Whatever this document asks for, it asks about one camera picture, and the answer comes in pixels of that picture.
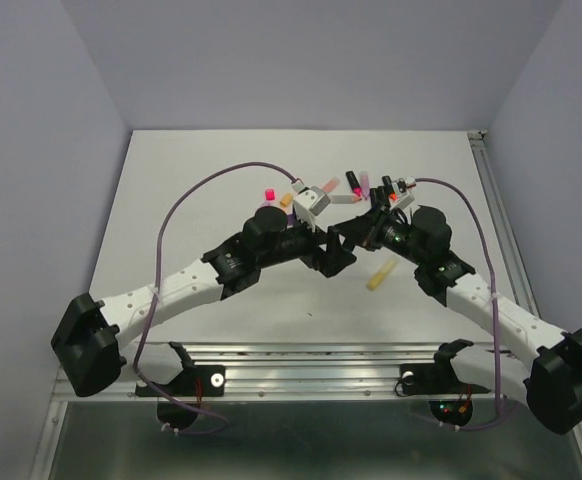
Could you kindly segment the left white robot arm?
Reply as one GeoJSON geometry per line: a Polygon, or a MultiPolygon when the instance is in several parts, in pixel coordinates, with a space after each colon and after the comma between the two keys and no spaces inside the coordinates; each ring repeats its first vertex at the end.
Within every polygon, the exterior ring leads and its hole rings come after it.
{"type": "Polygon", "coordinates": [[[118,380],[127,363],[123,349],[145,340],[151,328],[234,296],[255,285],[263,269],[296,259],[329,278],[356,257],[335,228],[290,224],[281,210],[262,207],[240,232],[155,284],[100,300],[89,293],[72,299],[51,348],[74,393],[93,396],[118,380]]]}

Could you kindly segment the pastel orange pen cap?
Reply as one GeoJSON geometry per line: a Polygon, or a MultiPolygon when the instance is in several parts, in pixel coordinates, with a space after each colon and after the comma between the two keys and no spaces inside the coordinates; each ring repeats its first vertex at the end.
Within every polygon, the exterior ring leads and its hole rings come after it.
{"type": "Polygon", "coordinates": [[[292,195],[292,194],[290,194],[290,193],[288,193],[288,194],[285,194],[285,195],[284,195],[284,196],[283,196],[283,197],[280,199],[280,205],[281,205],[283,208],[286,208],[286,207],[288,207],[289,205],[291,205],[291,204],[292,204],[292,202],[293,202],[293,195],[292,195]]]}

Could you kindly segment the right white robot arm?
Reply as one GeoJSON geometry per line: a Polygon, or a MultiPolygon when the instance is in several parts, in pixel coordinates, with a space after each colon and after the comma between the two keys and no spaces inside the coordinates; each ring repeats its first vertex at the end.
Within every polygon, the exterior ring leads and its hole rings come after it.
{"type": "Polygon", "coordinates": [[[489,351],[462,339],[441,345],[430,376],[437,387],[483,387],[525,405],[551,432],[569,432],[582,421],[582,329],[567,332],[497,294],[451,250],[451,236],[435,208],[421,207],[404,223],[376,207],[329,228],[327,246],[345,254],[386,248],[405,258],[426,295],[492,335],[489,351]]]}

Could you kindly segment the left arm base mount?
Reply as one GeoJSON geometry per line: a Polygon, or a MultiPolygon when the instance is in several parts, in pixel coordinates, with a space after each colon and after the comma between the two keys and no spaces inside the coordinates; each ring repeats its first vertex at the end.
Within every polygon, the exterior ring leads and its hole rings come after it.
{"type": "Polygon", "coordinates": [[[206,436],[226,430],[226,416],[207,409],[204,400],[224,394],[226,369],[198,365],[187,348],[170,341],[140,346],[133,371],[144,393],[159,399],[156,416],[161,429],[177,437],[206,436]]]}

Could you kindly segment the pastel lilac highlighter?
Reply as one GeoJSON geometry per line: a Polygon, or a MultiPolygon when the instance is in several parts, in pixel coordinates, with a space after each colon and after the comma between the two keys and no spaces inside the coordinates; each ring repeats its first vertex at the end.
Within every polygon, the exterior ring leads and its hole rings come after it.
{"type": "Polygon", "coordinates": [[[370,181],[367,171],[361,171],[359,175],[359,183],[361,188],[361,195],[364,199],[368,199],[370,196],[370,181]]]}

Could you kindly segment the pastel yellow highlighter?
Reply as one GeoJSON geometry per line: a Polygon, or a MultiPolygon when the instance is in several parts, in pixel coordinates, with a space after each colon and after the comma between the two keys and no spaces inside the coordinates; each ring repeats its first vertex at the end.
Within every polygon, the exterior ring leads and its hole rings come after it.
{"type": "Polygon", "coordinates": [[[392,273],[392,271],[399,264],[397,257],[390,257],[386,260],[379,270],[367,281],[366,288],[369,291],[375,291],[392,273]]]}

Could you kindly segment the pastel orange highlighter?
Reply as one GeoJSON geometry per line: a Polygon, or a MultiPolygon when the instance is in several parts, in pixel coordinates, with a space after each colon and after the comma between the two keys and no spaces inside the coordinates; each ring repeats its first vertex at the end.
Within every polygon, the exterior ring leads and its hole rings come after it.
{"type": "Polygon", "coordinates": [[[340,185],[340,179],[337,177],[331,178],[323,187],[325,193],[333,192],[340,185]]]}

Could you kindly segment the clear orange-tip highlighter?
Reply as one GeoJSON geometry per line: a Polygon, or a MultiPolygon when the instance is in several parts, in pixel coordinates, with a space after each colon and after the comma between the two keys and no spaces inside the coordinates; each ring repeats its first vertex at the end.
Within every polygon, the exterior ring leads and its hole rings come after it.
{"type": "Polygon", "coordinates": [[[335,194],[329,196],[331,202],[336,205],[349,205],[361,201],[361,198],[355,194],[335,194]]]}

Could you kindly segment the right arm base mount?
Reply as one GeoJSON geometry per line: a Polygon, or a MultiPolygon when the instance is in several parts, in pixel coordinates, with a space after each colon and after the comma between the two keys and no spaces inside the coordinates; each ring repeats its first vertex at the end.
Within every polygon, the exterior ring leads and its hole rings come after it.
{"type": "Polygon", "coordinates": [[[447,400],[430,400],[430,412],[443,426],[466,428],[474,411],[473,395],[488,393],[489,389],[460,381],[451,368],[451,360],[473,346],[473,342],[464,339],[443,343],[431,362],[402,364],[394,385],[395,395],[451,395],[447,400]]]}

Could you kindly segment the purple black highlighter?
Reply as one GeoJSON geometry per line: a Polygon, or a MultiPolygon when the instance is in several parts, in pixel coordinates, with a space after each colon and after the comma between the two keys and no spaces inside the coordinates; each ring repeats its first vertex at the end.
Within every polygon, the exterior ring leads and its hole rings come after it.
{"type": "Polygon", "coordinates": [[[369,190],[369,200],[372,209],[376,208],[379,205],[378,191],[376,188],[371,188],[369,190]]]}

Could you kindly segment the pink black highlighter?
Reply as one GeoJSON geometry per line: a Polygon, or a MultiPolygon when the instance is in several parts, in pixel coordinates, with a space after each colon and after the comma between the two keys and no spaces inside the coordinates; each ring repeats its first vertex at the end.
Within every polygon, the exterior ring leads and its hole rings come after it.
{"type": "Polygon", "coordinates": [[[353,171],[349,170],[349,171],[345,172],[345,176],[346,176],[347,183],[348,183],[352,193],[357,198],[364,200],[365,194],[363,193],[363,189],[361,187],[361,184],[359,183],[359,180],[358,180],[356,174],[353,171]]]}

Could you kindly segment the orange black highlighter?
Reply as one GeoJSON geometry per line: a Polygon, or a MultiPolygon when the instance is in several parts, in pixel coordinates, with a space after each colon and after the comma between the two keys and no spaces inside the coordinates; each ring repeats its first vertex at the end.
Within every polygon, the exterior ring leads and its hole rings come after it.
{"type": "Polygon", "coordinates": [[[391,195],[394,194],[394,188],[393,188],[393,184],[392,184],[392,179],[390,176],[385,175],[382,177],[382,184],[383,184],[383,188],[384,191],[387,195],[391,195]]]}

